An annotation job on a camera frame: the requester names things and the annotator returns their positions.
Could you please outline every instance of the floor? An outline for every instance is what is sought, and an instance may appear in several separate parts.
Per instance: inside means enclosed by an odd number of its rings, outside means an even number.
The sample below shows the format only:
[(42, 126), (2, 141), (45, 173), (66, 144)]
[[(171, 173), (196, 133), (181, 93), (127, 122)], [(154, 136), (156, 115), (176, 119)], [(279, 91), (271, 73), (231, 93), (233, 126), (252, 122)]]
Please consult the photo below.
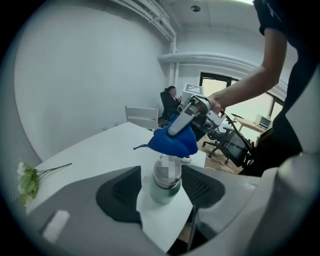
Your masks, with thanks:
[(228, 163), (225, 163), (226, 157), (220, 150), (217, 150), (213, 153), (212, 157), (209, 158), (208, 155), (209, 153), (214, 150), (214, 146), (206, 144), (203, 146), (203, 142), (213, 142), (208, 138), (208, 136), (204, 136), (201, 140), (197, 142), (198, 148), (200, 151), (203, 151), (206, 153), (206, 158), (205, 158), (205, 164), (204, 168), (207, 168), (206, 170), (208, 171), (224, 171), (232, 174), (238, 174), (241, 170), (242, 167), (237, 167), (233, 162), (230, 160)]

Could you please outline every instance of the monitor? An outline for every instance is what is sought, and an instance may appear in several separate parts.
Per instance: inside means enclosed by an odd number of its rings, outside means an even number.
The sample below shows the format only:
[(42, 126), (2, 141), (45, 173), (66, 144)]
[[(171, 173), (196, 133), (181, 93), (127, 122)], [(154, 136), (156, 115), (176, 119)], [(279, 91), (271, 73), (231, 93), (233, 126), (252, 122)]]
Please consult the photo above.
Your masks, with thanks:
[(260, 114), (256, 115), (255, 123), (264, 129), (272, 127), (272, 120), (269, 117), (265, 117)]
[(233, 130), (229, 133), (220, 148), (221, 152), (229, 158), (237, 167), (240, 167), (248, 154), (244, 141)]

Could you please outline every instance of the table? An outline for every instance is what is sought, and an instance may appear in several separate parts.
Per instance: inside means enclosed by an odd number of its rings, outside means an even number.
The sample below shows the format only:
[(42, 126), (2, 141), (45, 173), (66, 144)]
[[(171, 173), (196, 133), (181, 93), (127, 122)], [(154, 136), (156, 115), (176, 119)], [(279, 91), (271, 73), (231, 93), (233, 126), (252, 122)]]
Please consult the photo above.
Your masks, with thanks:
[(252, 122), (244, 118), (234, 116), (234, 120), (236, 120), (240, 124), (240, 128), (238, 129), (239, 132), (241, 131), (242, 127), (247, 127), (261, 134), (263, 134), (267, 130), (257, 125), (255, 122)]
[[(68, 163), (72, 165), (41, 179), (36, 198), (26, 208), (27, 214), (61, 188), (76, 181), (132, 166), (141, 166), (142, 180), (149, 177), (161, 153), (150, 148), (133, 148), (148, 143), (152, 136), (151, 131), (126, 122), (81, 141), (41, 163), (36, 167), (38, 170)], [(192, 165), (203, 168), (206, 154), (198, 151), (191, 156), (191, 160)], [(183, 229), (192, 204), (183, 187), (170, 203), (161, 205), (151, 199), (142, 185), (136, 209), (140, 212), (144, 233), (163, 252), (167, 252)]]

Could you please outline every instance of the window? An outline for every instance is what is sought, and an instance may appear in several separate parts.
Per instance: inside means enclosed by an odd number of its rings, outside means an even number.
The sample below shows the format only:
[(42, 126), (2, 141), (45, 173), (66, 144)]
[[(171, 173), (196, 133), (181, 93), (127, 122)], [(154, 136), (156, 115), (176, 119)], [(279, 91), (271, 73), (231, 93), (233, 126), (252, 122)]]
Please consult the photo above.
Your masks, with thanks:
[(200, 86), (203, 87), (204, 96), (208, 97), (213, 93), (219, 92), (228, 86), (230, 77), (221, 75), (201, 73)]
[[(203, 87), (204, 95), (208, 97), (212, 93), (223, 90), (224, 88), (233, 85), (238, 80), (222, 75), (201, 73), (200, 75), (200, 86)], [(270, 117), (274, 120), (275, 117), (282, 110), (283, 102), (266, 92), (258, 97), (249, 99), (247, 101), (229, 106), (225, 109), (225, 113), (232, 119), (232, 114), (237, 114), (245, 119), (255, 121), (257, 115), (262, 115), (264, 117)], [(235, 126), (239, 129), (240, 125), (235, 123)], [(249, 128), (243, 127), (241, 129), (242, 135), (246, 139), (251, 141), (256, 141), (260, 133), (251, 130)]]

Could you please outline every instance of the seated person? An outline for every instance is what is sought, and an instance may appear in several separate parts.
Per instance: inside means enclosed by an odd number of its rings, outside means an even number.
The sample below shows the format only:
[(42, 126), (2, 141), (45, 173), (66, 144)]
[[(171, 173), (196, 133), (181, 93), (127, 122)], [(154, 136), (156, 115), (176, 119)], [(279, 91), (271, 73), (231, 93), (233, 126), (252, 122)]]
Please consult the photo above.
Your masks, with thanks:
[(176, 98), (177, 90), (174, 86), (169, 86), (162, 92), (163, 113), (162, 117), (165, 120), (170, 120), (173, 114), (179, 114), (177, 108), (181, 103), (181, 96)]

